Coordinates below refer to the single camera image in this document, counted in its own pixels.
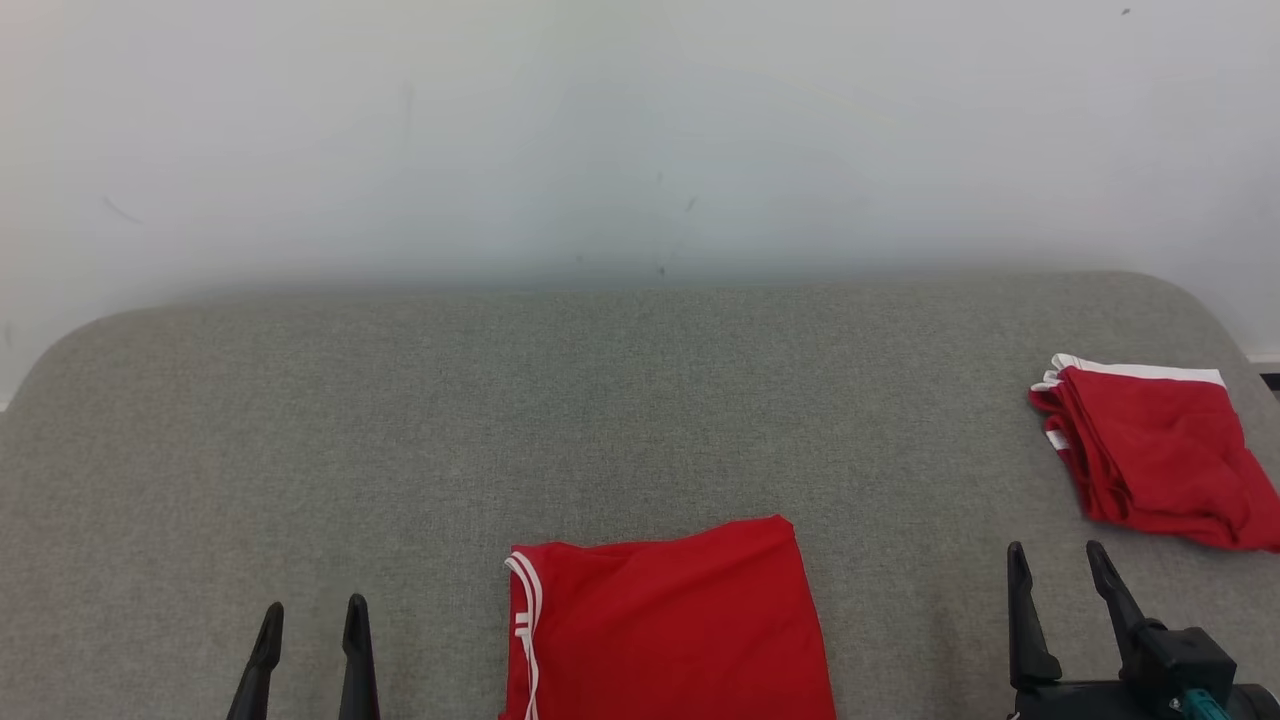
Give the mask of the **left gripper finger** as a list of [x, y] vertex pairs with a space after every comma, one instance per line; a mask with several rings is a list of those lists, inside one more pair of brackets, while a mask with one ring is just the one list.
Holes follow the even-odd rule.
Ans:
[[268, 717], [271, 676], [282, 656], [283, 626], [283, 603], [274, 602], [264, 615], [230, 702], [227, 720], [262, 720]]
[[346, 673], [338, 717], [342, 720], [380, 719], [369, 605], [361, 593], [353, 593], [349, 597], [340, 644], [346, 656]]

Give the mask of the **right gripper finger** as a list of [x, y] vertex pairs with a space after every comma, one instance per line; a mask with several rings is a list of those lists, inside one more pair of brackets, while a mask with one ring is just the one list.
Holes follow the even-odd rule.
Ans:
[[1021, 542], [1006, 552], [1009, 680], [1018, 692], [1036, 691], [1062, 679], [1060, 661], [1047, 646], [1033, 598], [1033, 575]]
[[1119, 679], [1128, 682], [1133, 661], [1137, 659], [1135, 632], [1143, 623], [1139, 605], [1132, 596], [1115, 568], [1105, 546], [1091, 539], [1085, 543], [1094, 589], [1107, 606], [1117, 652], [1121, 660]]

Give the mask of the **right gripper body dark grey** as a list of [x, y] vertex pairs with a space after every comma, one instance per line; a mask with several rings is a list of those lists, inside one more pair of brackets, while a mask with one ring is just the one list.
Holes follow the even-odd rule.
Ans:
[[1187, 719], [1165, 705], [1147, 707], [1121, 682], [1036, 685], [1016, 691], [1009, 719]]

